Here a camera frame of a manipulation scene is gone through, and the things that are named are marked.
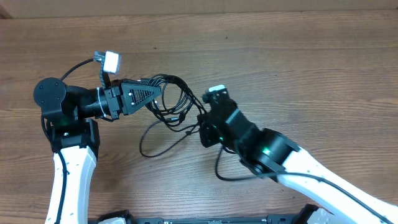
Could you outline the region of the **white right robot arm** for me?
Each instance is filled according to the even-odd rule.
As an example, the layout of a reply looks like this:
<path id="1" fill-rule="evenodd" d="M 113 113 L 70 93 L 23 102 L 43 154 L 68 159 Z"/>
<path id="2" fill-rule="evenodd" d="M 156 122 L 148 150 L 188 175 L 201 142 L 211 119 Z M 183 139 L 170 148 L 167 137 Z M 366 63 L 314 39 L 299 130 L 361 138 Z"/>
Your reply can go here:
<path id="1" fill-rule="evenodd" d="M 239 156 L 252 178 L 269 177 L 294 189 L 345 223 L 397 223 L 397 206 L 373 197 L 328 170 L 283 134 L 259 129 L 226 90 L 208 92 L 210 111 L 198 116 L 205 147 L 220 143 Z"/>

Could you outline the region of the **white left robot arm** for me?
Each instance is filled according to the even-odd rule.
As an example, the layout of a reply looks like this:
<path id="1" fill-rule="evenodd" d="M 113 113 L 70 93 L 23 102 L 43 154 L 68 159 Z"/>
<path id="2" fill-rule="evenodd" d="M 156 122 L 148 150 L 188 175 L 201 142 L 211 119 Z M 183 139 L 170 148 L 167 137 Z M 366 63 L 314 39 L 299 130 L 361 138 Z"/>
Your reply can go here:
<path id="1" fill-rule="evenodd" d="M 46 223 L 88 223 L 90 184 L 100 146 L 96 119 L 113 122 L 160 94 L 159 87 L 128 79 L 90 90 L 54 77 L 38 82 L 34 100 L 41 108 L 55 168 Z"/>

